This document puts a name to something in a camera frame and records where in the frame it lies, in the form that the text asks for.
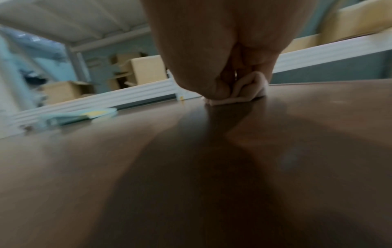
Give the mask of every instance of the brown tabletop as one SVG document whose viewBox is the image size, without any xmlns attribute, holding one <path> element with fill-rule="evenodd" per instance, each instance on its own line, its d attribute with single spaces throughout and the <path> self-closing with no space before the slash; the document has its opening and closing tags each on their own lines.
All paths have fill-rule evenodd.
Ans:
<svg viewBox="0 0 392 248">
<path fill-rule="evenodd" d="M 0 247 L 392 247 L 392 80 L 0 140 Z"/>
</svg>

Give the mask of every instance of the human hand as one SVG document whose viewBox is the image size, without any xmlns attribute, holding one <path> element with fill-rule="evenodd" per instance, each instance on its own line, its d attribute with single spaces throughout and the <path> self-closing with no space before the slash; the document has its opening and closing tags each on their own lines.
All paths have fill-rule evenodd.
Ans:
<svg viewBox="0 0 392 248">
<path fill-rule="evenodd" d="M 253 71 L 268 81 L 316 0 L 142 0 L 176 82 L 208 99 L 230 97 Z"/>
</svg>

